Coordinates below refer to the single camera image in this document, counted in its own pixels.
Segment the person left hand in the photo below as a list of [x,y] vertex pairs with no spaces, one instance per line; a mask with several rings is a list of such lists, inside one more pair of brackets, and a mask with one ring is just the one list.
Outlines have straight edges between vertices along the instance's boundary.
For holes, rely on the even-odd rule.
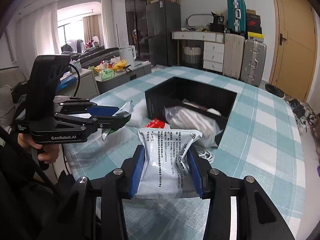
[[40,150],[37,158],[39,161],[43,161],[46,164],[54,163],[59,157],[60,148],[58,145],[39,145],[36,144],[31,135],[19,134],[18,143],[22,146],[25,151],[30,151],[31,148]]

